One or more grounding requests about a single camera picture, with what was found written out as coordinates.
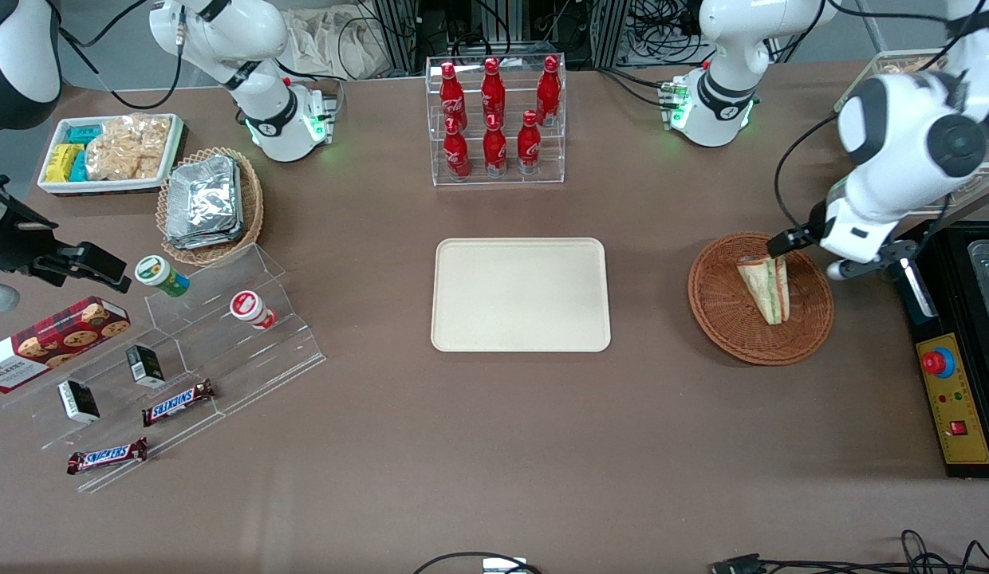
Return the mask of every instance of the yellow control panel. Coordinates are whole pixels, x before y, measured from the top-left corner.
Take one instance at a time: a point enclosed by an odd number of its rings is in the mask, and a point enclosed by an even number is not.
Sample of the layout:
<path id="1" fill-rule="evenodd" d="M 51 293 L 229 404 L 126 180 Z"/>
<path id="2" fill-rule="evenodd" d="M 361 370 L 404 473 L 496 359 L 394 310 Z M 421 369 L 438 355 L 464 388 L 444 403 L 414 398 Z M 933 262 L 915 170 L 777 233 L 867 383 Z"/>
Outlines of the yellow control panel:
<path id="1" fill-rule="evenodd" d="M 944 461 L 949 465 L 987 464 L 983 428 L 973 407 L 973 395 L 959 355 L 955 334 L 929 339 L 916 346 L 924 385 L 935 415 Z"/>

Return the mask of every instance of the emergency stop button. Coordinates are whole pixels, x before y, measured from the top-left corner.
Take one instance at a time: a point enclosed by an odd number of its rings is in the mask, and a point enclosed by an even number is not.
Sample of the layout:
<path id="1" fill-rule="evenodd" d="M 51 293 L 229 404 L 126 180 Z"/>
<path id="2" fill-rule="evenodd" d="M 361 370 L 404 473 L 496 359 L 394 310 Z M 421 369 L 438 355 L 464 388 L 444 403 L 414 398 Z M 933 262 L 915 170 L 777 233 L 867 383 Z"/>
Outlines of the emergency stop button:
<path id="1" fill-rule="evenodd" d="M 935 348 L 921 356 L 920 366 L 924 368 L 924 373 L 946 379 L 955 373 L 955 357 L 946 348 Z"/>

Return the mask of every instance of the white container cup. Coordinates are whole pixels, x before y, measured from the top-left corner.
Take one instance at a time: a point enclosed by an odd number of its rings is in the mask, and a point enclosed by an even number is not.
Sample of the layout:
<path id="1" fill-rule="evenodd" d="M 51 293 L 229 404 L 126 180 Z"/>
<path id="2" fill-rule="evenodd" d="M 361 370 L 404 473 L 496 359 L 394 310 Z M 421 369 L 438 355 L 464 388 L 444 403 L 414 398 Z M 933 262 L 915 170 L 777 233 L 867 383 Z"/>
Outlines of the white container cup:
<path id="1" fill-rule="evenodd" d="M 264 305 L 264 299 L 253 291 L 236 293 L 229 304 L 229 310 L 236 319 L 250 323 L 257 330 L 264 330 L 275 324 L 275 311 Z"/>

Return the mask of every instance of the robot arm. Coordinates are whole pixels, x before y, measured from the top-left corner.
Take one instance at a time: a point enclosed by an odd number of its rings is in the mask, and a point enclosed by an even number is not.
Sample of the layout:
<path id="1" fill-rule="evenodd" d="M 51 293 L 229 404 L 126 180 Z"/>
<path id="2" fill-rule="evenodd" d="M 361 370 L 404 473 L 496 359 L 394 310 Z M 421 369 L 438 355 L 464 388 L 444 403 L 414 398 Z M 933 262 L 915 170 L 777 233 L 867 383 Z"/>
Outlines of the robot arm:
<path id="1" fill-rule="evenodd" d="M 61 95 L 58 20 L 46 0 L 0 0 L 0 130 L 47 120 Z"/>
<path id="2" fill-rule="evenodd" d="M 264 0 L 166 0 L 151 11 L 149 21 L 160 47 L 175 54 L 181 45 L 186 61 L 227 88 L 246 114 L 254 142 L 268 157 L 294 161 L 324 143 L 321 92 L 288 85 L 275 64 L 286 51 L 288 29 L 273 5 Z"/>
<path id="3" fill-rule="evenodd" d="M 977 6 L 982 11 L 970 18 Z M 870 77 L 849 94 L 838 137 L 856 167 L 805 228 L 769 242 L 772 255 L 818 243 L 845 258 L 830 266 L 833 279 L 898 264 L 916 248 L 888 242 L 899 221 L 975 173 L 989 140 L 989 0 L 950 2 L 949 18 L 950 32 L 964 36 L 943 72 Z"/>
<path id="4" fill-rule="evenodd" d="M 823 26 L 834 12 L 826 0 L 703 0 L 699 27 L 717 54 L 709 68 L 677 76 L 663 88 L 665 105 L 673 108 L 668 126 L 707 147 L 734 140 L 746 126 L 757 84 L 770 63 L 764 40 Z"/>
<path id="5" fill-rule="evenodd" d="M 0 0 L 0 130 L 25 130 L 47 120 L 61 95 L 57 14 L 46 0 Z M 0 175 L 0 271 L 39 277 L 60 287 L 66 277 L 86 277 L 125 293 L 125 261 L 92 243 L 54 238 L 58 225 L 5 192 Z M 0 312 L 19 301 L 0 285 Z"/>

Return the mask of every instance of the red bottle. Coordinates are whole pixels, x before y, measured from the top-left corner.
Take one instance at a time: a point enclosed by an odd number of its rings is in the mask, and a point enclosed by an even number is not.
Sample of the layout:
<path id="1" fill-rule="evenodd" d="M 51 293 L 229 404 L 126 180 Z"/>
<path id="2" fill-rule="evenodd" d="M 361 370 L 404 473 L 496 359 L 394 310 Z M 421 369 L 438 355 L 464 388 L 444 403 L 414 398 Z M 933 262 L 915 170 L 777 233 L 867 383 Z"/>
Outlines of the red bottle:
<path id="1" fill-rule="evenodd" d="M 487 58 L 484 61 L 484 81 L 480 84 L 480 99 L 483 102 L 484 116 L 494 113 L 500 124 L 505 123 L 505 84 L 498 74 L 501 65 L 498 58 Z"/>
<path id="2" fill-rule="evenodd" d="M 459 134 L 459 121 L 455 117 L 444 119 L 444 159 L 448 163 L 451 181 L 462 182 L 470 177 L 470 157 L 466 138 Z"/>
<path id="3" fill-rule="evenodd" d="M 488 113 L 485 123 L 487 123 L 487 133 L 484 133 L 484 168 L 491 178 L 501 178 L 506 171 L 509 171 L 502 120 L 497 114 Z"/>
<path id="4" fill-rule="evenodd" d="M 519 130 L 516 144 L 516 152 L 519 156 L 519 173 L 524 175 L 538 173 L 538 161 L 541 155 L 541 131 L 538 130 L 538 113 L 532 109 L 527 109 L 523 113 L 523 127 Z"/>
<path id="5" fill-rule="evenodd" d="M 561 79 L 558 75 L 558 56 L 545 58 L 545 72 L 538 80 L 538 124 L 554 126 L 559 112 Z"/>
<path id="6" fill-rule="evenodd" d="M 455 79 L 455 66 L 450 61 L 441 62 L 441 110 L 446 117 L 459 121 L 459 130 L 466 131 L 466 95 L 463 86 Z"/>

